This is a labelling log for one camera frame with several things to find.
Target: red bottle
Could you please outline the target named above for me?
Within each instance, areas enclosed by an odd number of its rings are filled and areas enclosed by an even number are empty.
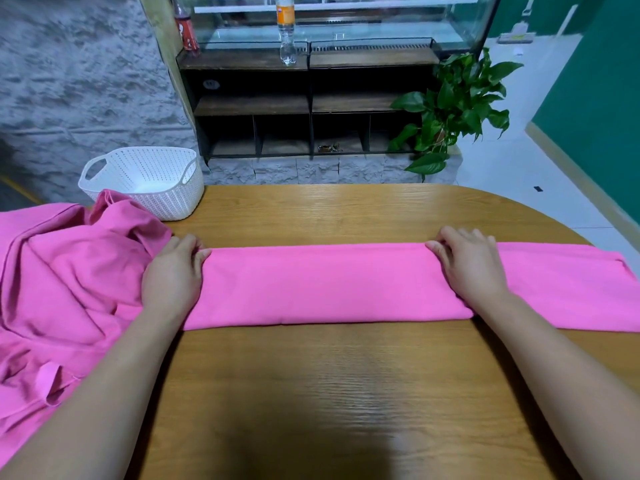
[[[191,10],[180,3],[180,0],[171,0],[173,3],[173,17],[182,37],[182,46],[185,50],[194,54],[199,53],[200,46],[196,39],[196,32],[191,23]]]

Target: hand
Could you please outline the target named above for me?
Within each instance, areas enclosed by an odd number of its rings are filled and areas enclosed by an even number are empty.
[[[194,235],[172,237],[142,278],[142,306],[152,314],[184,320],[200,296],[202,263],[211,250],[199,250]]]
[[[442,263],[449,286],[476,312],[510,294],[495,238],[478,229],[468,232],[445,226],[437,241],[425,243]]]

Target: white plastic basket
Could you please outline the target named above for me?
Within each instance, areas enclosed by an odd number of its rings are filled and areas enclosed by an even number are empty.
[[[89,169],[103,160],[104,167],[88,180]],[[195,210],[204,179],[193,150],[130,146],[89,160],[78,187],[94,201],[102,190],[115,190],[140,202],[160,220],[178,221]]]

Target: plastic bottle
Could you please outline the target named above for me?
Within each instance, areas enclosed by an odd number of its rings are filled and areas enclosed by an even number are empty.
[[[188,50],[192,55],[197,55],[200,52],[200,46],[196,39],[196,32],[193,29],[191,23],[191,10],[185,5],[180,3],[180,0],[171,0],[173,3],[173,17],[175,18],[175,24],[180,31],[180,37],[182,37],[182,46],[185,50]]]
[[[286,66],[296,63],[296,48],[293,44],[293,31],[296,28],[296,15],[293,0],[276,0],[278,30],[280,31],[280,60]]]

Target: gray textured wall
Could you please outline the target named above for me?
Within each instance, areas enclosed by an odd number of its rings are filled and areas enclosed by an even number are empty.
[[[89,202],[121,146],[196,148],[138,0],[2,0],[0,27],[0,173],[43,200]]]

